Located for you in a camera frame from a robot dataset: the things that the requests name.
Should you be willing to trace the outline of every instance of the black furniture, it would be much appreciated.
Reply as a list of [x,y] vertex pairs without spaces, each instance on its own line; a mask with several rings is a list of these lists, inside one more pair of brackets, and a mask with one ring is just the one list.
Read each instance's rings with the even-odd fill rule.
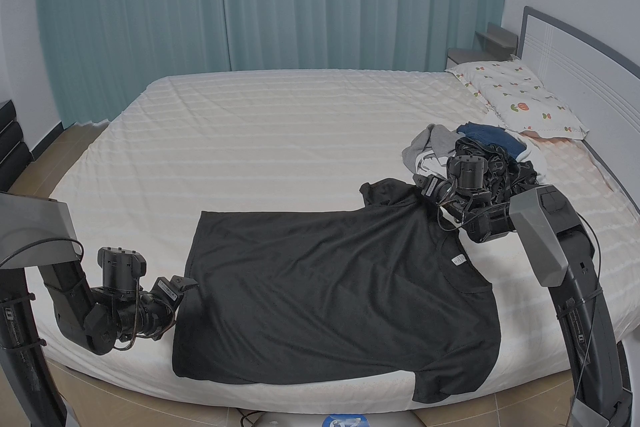
[[516,53],[518,37],[513,32],[489,23],[486,32],[476,32],[482,50],[450,48],[447,51],[447,68],[476,61],[508,61]]
[[0,103],[0,191],[8,191],[29,162],[31,153],[22,140],[13,102]]

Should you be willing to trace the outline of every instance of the floral pillowcase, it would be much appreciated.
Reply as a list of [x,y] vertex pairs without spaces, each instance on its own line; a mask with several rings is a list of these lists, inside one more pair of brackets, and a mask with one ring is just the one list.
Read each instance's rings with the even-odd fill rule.
[[477,62],[448,69],[511,130],[533,137],[584,139],[588,129],[521,61]]

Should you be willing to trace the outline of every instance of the blue circular logo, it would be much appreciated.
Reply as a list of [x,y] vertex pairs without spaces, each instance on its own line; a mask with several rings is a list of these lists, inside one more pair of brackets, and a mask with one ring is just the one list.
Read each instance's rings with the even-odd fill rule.
[[364,415],[329,415],[322,427],[370,427]]

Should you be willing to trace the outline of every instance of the mattress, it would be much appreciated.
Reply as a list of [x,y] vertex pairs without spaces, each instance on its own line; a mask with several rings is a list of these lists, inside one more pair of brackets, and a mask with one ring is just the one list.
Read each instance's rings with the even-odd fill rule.
[[[486,109],[447,73],[243,71],[153,82],[98,137],[52,197],[68,203],[86,248],[84,270],[99,286],[103,246],[139,251],[141,284],[182,275],[201,210],[329,211],[362,207],[364,182],[411,182],[401,151],[428,123],[455,129]],[[638,217],[581,143],[538,142],[548,178],[596,229],[602,287],[616,337],[640,324]],[[538,285],[516,234],[461,240],[493,283],[502,343],[485,383],[461,401],[569,367],[548,291]],[[283,412],[387,412],[412,402],[414,377],[396,371],[301,385],[225,385],[172,372],[173,331],[155,343],[99,357],[58,331],[37,270],[28,270],[33,310],[48,357],[119,386],[177,401]]]

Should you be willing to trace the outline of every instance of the white headboard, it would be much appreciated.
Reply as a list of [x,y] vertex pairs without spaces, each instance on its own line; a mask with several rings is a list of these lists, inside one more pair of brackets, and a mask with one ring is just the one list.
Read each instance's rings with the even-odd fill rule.
[[584,142],[638,208],[640,66],[531,7],[524,8],[518,56],[589,128]]

